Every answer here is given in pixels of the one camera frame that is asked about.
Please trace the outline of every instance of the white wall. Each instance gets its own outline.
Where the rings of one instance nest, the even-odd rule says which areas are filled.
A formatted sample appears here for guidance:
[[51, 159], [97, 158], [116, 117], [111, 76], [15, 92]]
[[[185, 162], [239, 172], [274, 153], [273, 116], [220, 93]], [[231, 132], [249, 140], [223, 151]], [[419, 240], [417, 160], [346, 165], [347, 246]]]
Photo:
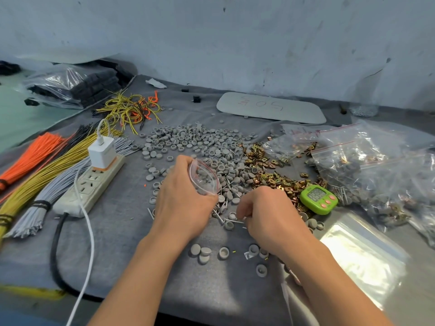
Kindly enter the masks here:
[[0, 0], [0, 56], [114, 50], [177, 83], [435, 109], [434, 9], [435, 0]]

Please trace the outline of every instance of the gray table cover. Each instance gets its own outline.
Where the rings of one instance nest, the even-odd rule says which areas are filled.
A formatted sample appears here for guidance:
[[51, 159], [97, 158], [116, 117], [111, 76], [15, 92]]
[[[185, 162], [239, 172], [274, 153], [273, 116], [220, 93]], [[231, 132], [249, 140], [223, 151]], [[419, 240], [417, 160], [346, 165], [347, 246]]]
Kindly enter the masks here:
[[[151, 96], [154, 87], [145, 83], [147, 76], [138, 76], [129, 87], [127, 94]], [[166, 110], [159, 114], [164, 125], [199, 121], [207, 128], [238, 129], [242, 133], [255, 132], [259, 140], [266, 140], [270, 129], [279, 131], [279, 121], [249, 118], [221, 113], [216, 103], [225, 91], [201, 87], [181, 86], [165, 82], [167, 89], [159, 89], [159, 104]], [[181, 88], [189, 88], [182, 93]], [[193, 103], [193, 95], [201, 96], [201, 103]], [[350, 114], [340, 114], [338, 102], [302, 98], [319, 105], [328, 122], [326, 124], [349, 124]], [[433, 133], [434, 120], [419, 111], [382, 107], [373, 120], [392, 121]], [[65, 120], [52, 128], [64, 136], [70, 135], [80, 124], [95, 121], [90, 112]], [[147, 121], [142, 132], [149, 134], [155, 121]], [[131, 131], [126, 134], [133, 137]], [[0, 155], [0, 171], [6, 169], [24, 151], [26, 145], [11, 149]], [[169, 150], [167, 155], [177, 156]], [[153, 160], [157, 167], [168, 167], [165, 158]], [[95, 235], [95, 261], [87, 293], [104, 297], [120, 276], [137, 243], [149, 231], [152, 220], [147, 212], [151, 197], [151, 186], [144, 187], [147, 171], [140, 152], [128, 156], [125, 165], [90, 212]], [[298, 178], [305, 170], [302, 163], [286, 167], [280, 173]], [[46, 216], [44, 228], [35, 236], [25, 240], [3, 241], [0, 251], [0, 283], [16, 286], [57, 288], [49, 270], [49, 251], [56, 215]], [[255, 273], [259, 259], [246, 260], [247, 251], [254, 240], [242, 225], [235, 230], [224, 230], [218, 221], [210, 219], [209, 225], [193, 242], [212, 249], [212, 258], [201, 266], [188, 256], [186, 247], [175, 263], [164, 291], [160, 311], [211, 325], [288, 325], [290, 318], [282, 295], [282, 272], [275, 258], [270, 258], [269, 275], [262, 279]], [[410, 226], [406, 225], [388, 233], [412, 257], [408, 275], [403, 284], [388, 300], [385, 311], [397, 325], [428, 325], [435, 318], [435, 252]], [[227, 246], [231, 253], [227, 261], [217, 259], [220, 247]], [[64, 279], [80, 289], [85, 279], [90, 255], [89, 235], [84, 220], [65, 223], [58, 247], [60, 272]], [[303, 324], [303, 309], [292, 305], [294, 324]]]

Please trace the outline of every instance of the white charging cable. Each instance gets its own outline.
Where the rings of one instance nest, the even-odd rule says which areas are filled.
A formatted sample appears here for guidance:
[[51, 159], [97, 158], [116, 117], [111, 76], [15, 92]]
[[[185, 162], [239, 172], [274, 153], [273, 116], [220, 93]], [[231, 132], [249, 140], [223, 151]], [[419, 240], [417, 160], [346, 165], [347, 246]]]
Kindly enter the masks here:
[[98, 145], [103, 145], [104, 144], [104, 139], [101, 136], [100, 130], [101, 130], [101, 126], [103, 125], [103, 123], [106, 122], [107, 125], [107, 136], [110, 137], [110, 125], [109, 122], [107, 121], [107, 119], [103, 119], [100, 121], [100, 123], [98, 124], [97, 127], [97, 143]]
[[[98, 128], [97, 128], [98, 134], [100, 134], [99, 130], [100, 130], [100, 125], [101, 125], [102, 122], [103, 121], [101, 121], [100, 124], [98, 125]], [[80, 193], [79, 193], [79, 188], [77, 186], [77, 180], [78, 180], [78, 177], [79, 177], [79, 174], [80, 174], [80, 170], [82, 169], [84, 164], [82, 164], [81, 167], [77, 170], [76, 176], [74, 177], [74, 189], [75, 189], [75, 192], [76, 192], [77, 201], [79, 202], [80, 208], [81, 208], [81, 210], [82, 210], [82, 212], [84, 214], [84, 217], [86, 218], [86, 224], [87, 224], [87, 228], [89, 230], [89, 236], [90, 236], [90, 259], [89, 259], [89, 266], [88, 266], [88, 269], [87, 269], [86, 279], [84, 280], [83, 288], [82, 288], [79, 296], [77, 297], [77, 301], [74, 304], [74, 307], [73, 307], [73, 310], [71, 311], [70, 317], [68, 318], [67, 326], [71, 326], [71, 323], [73, 322], [74, 315], [76, 314], [76, 311], [77, 311], [77, 308], [79, 306], [79, 303], [80, 303], [80, 301], [81, 301], [81, 299], [83, 297], [83, 294], [84, 294], [84, 292], [86, 290], [86, 287], [87, 287], [87, 284], [89, 282], [90, 273], [92, 271], [92, 265], [94, 263], [94, 253], [95, 253], [94, 233], [92, 232], [92, 227], [90, 226], [89, 215], [87, 214], [87, 212], [86, 212], [86, 210], [85, 210], [85, 208], [83, 206], [83, 202], [82, 202], [82, 199], [81, 199]]]

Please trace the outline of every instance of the yellow wire bundle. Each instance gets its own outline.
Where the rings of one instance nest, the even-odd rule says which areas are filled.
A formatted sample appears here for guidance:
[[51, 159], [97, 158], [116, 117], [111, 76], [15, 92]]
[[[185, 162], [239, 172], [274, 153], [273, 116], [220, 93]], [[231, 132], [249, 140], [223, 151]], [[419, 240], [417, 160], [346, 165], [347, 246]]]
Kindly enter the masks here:
[[142, 95], [130, 95], [130, 97], [126, 97], [123, 95], [124, 92], [114, 93], [116, 96], [112, 99], [109, 99], [106, 102], [106, 106], [97, 109], [96, 112], [104, 113], [109, 112], [106, 116], [106, 120], [110, 123], [110, 125], [114, 125], [118, 120], [121, 123], [122, 130], [125, 130], [125, 126], [127, 124], [130, 125], [131, 131], [134, 134], [138, 134], [138, 132], [134, 128], [134, 124], [142, 122], [145, 118], [149, 119], [148, 115], [150, 113], [154, 114], [157, 120], [157, 124], [162, 123], [160, 118], [157, 116], [157, 113], [160, 112], [161, 107], [157, 104], [153, 99], [157, 99], [156, 97], [149, 97], [148, 102], [145, 100], [145, 97]]
[[[107, 133], [107, 127], [101, 129], [101, 135], [107, 135]], [[111, 129], [111, 134], [112, 136], [119, 137], [122, 133], [118, 130]], [[83, 141], [72, 147], [62, 157], [54, 160], [52, 163], [48, 164], [23, 182], [0, 208], [0, 218], [2, 218], [3, 221], [12, 221], [25, 204], [40, 192], [44, 186], [51, 182], [61, 172], [70, 168], [72, 165], [77, 164], [80, 160], [88, 156], [87, 148], [96, 138], [96, 132], [90, 134]], [[7, 222], [0, 223], [0, 246], [3, 235], [7, 232], [6, 223]]]

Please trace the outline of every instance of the electrical outlet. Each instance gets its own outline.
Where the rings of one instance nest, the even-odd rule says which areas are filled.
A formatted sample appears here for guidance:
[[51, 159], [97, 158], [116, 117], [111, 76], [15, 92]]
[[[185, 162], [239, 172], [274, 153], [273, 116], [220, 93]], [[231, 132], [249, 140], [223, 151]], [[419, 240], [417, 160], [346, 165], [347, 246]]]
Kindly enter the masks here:
[[[121, 169], [124, 162], [125, 157], [117, 155], [117, 158], [113, 161], [109, 169], [96, 170], [90, 167], [78, 178], [77, 187], [86, 212], [89, 212], [92, 207], [94, 207], [95, 202], [97, 202], [98, 198], [100, 198], [104, 190], [109, 186], [109, 183], [113, 180], [119, 169]], [[57, 200], [53, 206], [53, 210], [59, 215], [68, 213], [70, 216], [84, 217], [77, 200], [74, 185]]]

